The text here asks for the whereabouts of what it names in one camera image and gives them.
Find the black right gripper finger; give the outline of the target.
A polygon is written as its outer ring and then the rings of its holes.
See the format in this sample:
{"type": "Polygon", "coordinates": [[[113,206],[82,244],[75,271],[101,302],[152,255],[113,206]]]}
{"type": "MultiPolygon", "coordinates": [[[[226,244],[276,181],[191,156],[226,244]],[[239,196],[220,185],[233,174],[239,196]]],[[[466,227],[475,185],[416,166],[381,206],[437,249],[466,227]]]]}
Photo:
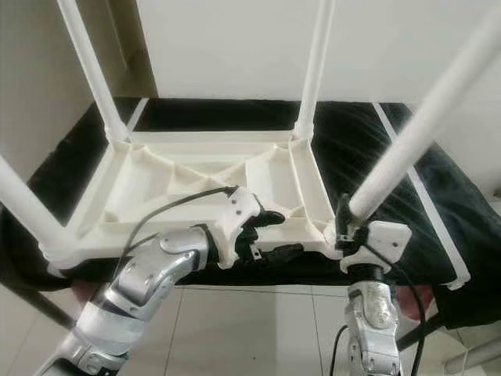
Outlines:
{"type": "Polygon", "coordinates": [[[351,210],[348,207],[350,204],[350,194],[342,193],[335,208],[335,241],[353,240],[351,232],[351,210]]]}

